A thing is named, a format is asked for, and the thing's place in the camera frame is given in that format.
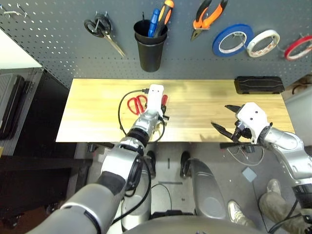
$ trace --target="screwdriver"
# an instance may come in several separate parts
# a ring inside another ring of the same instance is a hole
[[[175,3],[172,0],[165,0],[164,5],[161,8],[159,18],[158,18],[158,25],[157,28],[154,32],[154,38],[159,37],[161,35],[162,30],[168,23],[170,16],[171,16],[171,11],[174,7]]]
[[[148,37],[152,38],[154,36],[154,32],[157,28],[157,24],[158,24],[158,17],[160,14],[160,10],[155,8],[152,18],[151,18],[151,24],[150,24],[150,29],[148,30]]]

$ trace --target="black cup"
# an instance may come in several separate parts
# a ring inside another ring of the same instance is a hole
[[[161,35],[155,38],[148,37],[150,20],[141,20],[134,25],[138,55],[141,68],[146,72],[155,72],[160,67],[162,48],[167,38],[168,28],[165,26]]]

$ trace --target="wooden tabletop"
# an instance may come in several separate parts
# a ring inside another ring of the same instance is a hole
[[[120,99],[129,91],[164,86],[168,95],[166,115],[170,117],[161,141],[220,142],[230,141],[210,124],[211,121],[234,132],[235,114],[224,105],[257,103],[268,115],[268,121],[283,131],[294,132],[281,95],[239,95],[233,80],[120,80],[74,79],[57,142],[116,142],[123,137],[117,110]],[[143,93],[129,95],[121,107],[121,122],[126,130],[137,116],[127,108],[127,100]],[[159,137],[162,127],[151,140]]]

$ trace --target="orange screwdriver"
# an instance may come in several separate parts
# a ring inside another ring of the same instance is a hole
[[[168,23],[172,9],[175,3],[172,0],[165,0],[164,5],[161,8],[157,28],[154,33],[154,38],[159,37],[161,35],[162,30],[164,29],[165,25]]]

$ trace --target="red tape roll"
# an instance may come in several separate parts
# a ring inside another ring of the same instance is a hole
[[[284,53],[284,56],[287,60],[289,61],[293,61],[293,60],[296,60],[296,59],[299,59],[303,56],[305,56],[308,52],[310,52],[312,50],[312,44],[308,45],[307,48],[303,51],[301,51],[300,53],[296,54],[296,55],[290,55],[291,52],[297,48],[299,45],[303,44],[303,43],[306,43],[306,42],[312,42],[312,35],[309,35],[309,36],[306,36],[306,37],[303,37],[297,41],[295,41],[293,44],[291,44],[288,49],[285,51]]]

